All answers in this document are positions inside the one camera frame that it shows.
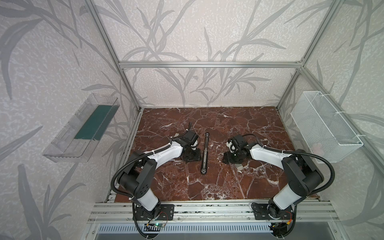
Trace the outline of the clear plastic wall tray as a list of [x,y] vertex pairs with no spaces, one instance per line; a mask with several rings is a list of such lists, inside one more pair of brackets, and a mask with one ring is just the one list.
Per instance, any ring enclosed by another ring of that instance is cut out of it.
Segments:
[[90,94],[43,151],[55,163],[86,163],[120,107],[117,97]]

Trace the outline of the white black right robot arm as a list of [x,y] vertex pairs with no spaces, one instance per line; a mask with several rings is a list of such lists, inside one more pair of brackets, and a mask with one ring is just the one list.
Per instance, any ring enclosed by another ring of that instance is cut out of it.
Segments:
[[241,164],[245,159],[261,161],[282,169],[287,178],[286,186],[269,200],[266,207],[252,204],[253,211],[272,219],[279,219],[292,205],[329,188],[336,173],[332,164],[323,157],[303,150],[279,150],[264,145],[259,139],[248,143],[248,135],[237,135],[227,141],[229,151],[223,163]]

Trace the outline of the green circuit board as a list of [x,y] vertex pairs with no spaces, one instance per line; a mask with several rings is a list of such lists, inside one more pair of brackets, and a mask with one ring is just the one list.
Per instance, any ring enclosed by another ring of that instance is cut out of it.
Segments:
[[156,231],[160,231],[160,229],[164,228],[165,226],[166,226],[166,223],[147,223],[145,225],[145,228],[147,231],[156,232]]

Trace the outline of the aluminium frame profiles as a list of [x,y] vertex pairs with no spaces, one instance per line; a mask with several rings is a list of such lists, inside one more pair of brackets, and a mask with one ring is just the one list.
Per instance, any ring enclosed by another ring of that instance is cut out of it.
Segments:
[[365,164],[373,165],[373,177],[367,188],[364,211],[381,213],[384,209],[384,3],[383,1],[323,1],[309,6],[303,13],[310,18],[317,12],[327,9],[329,14],[336,12],[331,28],[317,33],[318,44],[311,44],[304,58],[293,62],[264,62],[261,56],[251,54],[248,61],[238,60],[238,54],[247,45],[265,45],[278,48],[279,45],[258,35],[286,12],[293,1],[265,19],[253,30],[246,29],[242,38],[228,46],[224,51],[213,52],[211,42],[207,41],[207,59],[191,61],[182,55],[165,52],[167,37],[182,20],[185,12],[193,6],[193,1],[185,3],[177,19],[168,30],[162,30],[161,39],[155,41],[157,30],[167,13],[163,11],[164,2],[159,1],[157,12],[152,20],[144,19],[143,26],[149,34],[145,42],[132,49],[118,60],[118,70],[149,68],[158,70],[163,77],[181,93],[195,71],[201,70],[201,84],[197,91],[201,94],[209,89],[209,81],[219,77],[221,88],[207,96],[211,104],[222,93],[230,93],[240,83],[254,87],[263,78],[251,76],[255,68],[288,68],[303,72],[307,79],[315,80],[323,87],[323,99],[332,98],[342,108],[333,116],[343,123],[352,122],[351,137],[342,134],[337,124],[327,133],[335,137],[343,150],[362,146],[365,154],[350,171],[359,173]]

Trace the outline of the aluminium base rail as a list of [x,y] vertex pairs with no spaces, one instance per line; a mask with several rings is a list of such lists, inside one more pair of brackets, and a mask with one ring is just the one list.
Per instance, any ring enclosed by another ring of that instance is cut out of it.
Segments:
[[[133,220],[131,203],[117,203],[111,193],[107,202],[96,203],[81,235],[83,240],[141,239]],[[163,228],[157,240],[218,239],[273,240],[273,220],[258,220],[252,200],[203,200],[173,202],[162,214]],[[298,205],[293,230],[282,240],[346,240],[348,234],[330,202],[309,198]]]

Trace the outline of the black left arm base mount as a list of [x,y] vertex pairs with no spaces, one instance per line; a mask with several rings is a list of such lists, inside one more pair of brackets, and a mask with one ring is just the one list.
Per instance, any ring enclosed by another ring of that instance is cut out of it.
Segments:
[[175,205],[173,204],[160,204],[156,205],[152,211],[148,211],[144,207],[135,205],[134,214],[137,221],[146,220],[160,220],[171,221],[174,218]]

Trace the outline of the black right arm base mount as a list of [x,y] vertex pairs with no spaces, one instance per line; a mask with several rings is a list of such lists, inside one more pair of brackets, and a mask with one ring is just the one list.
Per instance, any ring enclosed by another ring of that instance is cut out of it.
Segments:
[[285,210],[280,210],[275,205],[252,203],[251,208],[256,220],[291,220],[294,213],[291,206]]

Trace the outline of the pink object in basket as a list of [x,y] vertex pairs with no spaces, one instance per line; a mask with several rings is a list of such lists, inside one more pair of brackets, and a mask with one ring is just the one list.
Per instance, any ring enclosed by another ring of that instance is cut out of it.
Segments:
[[313,154],[323,157],[325,155],[324,147],[321,143],[316,143],[311,146],[311,151]]

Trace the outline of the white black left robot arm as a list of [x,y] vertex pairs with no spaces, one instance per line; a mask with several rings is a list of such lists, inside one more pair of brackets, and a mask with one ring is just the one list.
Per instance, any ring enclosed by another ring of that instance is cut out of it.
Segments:
[[147,152],[135,151],[126,163],[116,171],[111,179],[111,190],[129,197],[133,203],[155,214],[160,208],[160,201],[151,190],[156,170],[162,165],[181,159],[186,163],[201,160],[198,148],[199,135],[192,130],[192,124],[181,135],[171,137],[169,142]]

